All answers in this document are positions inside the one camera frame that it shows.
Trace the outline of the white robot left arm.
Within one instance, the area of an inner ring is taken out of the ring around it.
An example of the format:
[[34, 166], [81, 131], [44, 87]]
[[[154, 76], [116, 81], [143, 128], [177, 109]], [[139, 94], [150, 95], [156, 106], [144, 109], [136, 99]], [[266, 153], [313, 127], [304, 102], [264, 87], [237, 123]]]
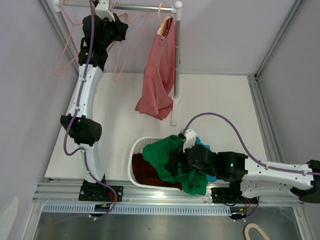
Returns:
[[117, 15], [114, 20], [109, 20], [95, 14], [86, 16], [82, 23], [84, 37], [80, 42], [75, 95], [68, 113], [60, 117], [66, 131], [63, 150], [68, 156], [79, 152], [82, 157], [85, 177], [79, 201], [121, 202], [123, 187], [107, 185], [101, 167], [98, 142], [102, 136], [102, 125], [93, 119], [93, 106], [108, 58], [107, 48], [113, 42], [125, 40], [128, 25]]

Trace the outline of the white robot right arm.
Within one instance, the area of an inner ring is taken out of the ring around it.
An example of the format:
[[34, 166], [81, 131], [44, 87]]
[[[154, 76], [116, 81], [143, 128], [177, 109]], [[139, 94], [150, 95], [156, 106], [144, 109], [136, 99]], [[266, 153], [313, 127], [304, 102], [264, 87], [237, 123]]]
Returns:
[[285, 164], [254, 160], [243, 153], [212, 152], [197, 144], [172, 150], [165, 169], [174, 177], [178, 170], [195, 171], [229, 183], [226, 196], [232, 202], [243, 198], [296, 196], [301, 202], [320, 202], [320, 162]]

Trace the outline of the beige wooden hanger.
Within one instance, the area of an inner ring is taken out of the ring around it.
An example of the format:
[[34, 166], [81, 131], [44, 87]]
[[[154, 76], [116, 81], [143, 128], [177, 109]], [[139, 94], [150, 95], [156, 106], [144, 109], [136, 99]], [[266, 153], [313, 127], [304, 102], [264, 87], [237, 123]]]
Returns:
[[[129, 16], [127, 13], [122, 13], [118, 16], [119, 20], [129, 25]], [[109, 53], [109, 51], [113, 48], [113, 46], [116, 44], [115, 41], [113, 41], [110, 46], [106, 49], [106, 51]]]
[[164, 19], [161, 19], [161, 8], [163, 7], [163, 5], [164, 5], [164, 3], [161, 2], [158, 7], [158, 11], [157, 11], [157, 19], [159, 22], [159, 28], [158, 28], [158, 31], [156, 34], [159, 36], [166, 37], [168, 35], [168, 31], [166, 30], [165, 33], [163, 34], [165, 26], [166, 26], [167, 22], [169, 22], [169, 25], [170, 25], [174, 18], [171, 15], [168, 15]]

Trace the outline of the dark red t shirt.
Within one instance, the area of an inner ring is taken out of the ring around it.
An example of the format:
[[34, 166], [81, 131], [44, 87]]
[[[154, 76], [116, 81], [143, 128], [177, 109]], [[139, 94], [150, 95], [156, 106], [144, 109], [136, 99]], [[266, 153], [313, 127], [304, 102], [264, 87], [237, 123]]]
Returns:
[[181, 191], [182, 184], [171, 183], [161, 180], [154, 167], [144, 160], [141, 153], [135, 153], [131, 158], [132, 178], [135, 183], [142, 185], [143, 187], [161, 188], [169, 190]]

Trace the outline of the pink wire hanger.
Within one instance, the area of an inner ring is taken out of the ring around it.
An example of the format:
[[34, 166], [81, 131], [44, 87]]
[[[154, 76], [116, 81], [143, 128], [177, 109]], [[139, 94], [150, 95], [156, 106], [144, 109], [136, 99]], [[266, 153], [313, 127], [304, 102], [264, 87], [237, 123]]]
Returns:
[[78, 71], [79, 64], [77, 62], [79, 48], [73, 40], [73, 33], [76, 27], [82, 26], [82, 22], [74, 22], [65, 10], [66, 4], [70, 0], [53, 0], [53, 6], [58, 17], [59, 26], [62, 28], [62, 37], [65, 41], [61, 58], [54, 69], [54, 75], [60, 77], [70, 66]]
[[135, 14], [125, 10], [128, 14], [128, 37], [117, 44], [116, 62], [112, 80], [118, 82], [124, 73], [142, 73], [146, 61], [143, 38], [151, 14], [146, 11], [136, 11]]

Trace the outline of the pink t shirt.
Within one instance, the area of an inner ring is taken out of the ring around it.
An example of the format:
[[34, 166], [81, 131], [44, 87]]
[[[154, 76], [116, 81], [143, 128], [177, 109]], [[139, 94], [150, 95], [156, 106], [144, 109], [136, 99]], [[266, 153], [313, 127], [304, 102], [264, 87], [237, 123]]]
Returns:
[[142, 94], [135, 110], [158, 120], [168, 117], [173, 109], [169, 96], [175, 83], [176, 26], [166, 23], [163, 35], [155, 35], [147, 64], [143, 72]]

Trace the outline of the green t shirt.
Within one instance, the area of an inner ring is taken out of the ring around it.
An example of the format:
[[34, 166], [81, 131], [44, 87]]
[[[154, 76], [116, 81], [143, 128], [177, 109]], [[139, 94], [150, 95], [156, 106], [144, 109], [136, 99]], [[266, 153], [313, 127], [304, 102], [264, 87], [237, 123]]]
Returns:
[[172, 176], [166, 170], [166, 164], [169, 163], [170, 151], [181, 149], [183, 144], [183, 141], [177, 135], [170, 135], [152, 144], [147, 144], [142, 150], [142, 156], [157, 171], [161, 180], [173, 184], [181, 183], [182, 190], [189, 195], [204, 196], [208, 184], [206, 174], [192, 170], [189, 173]]

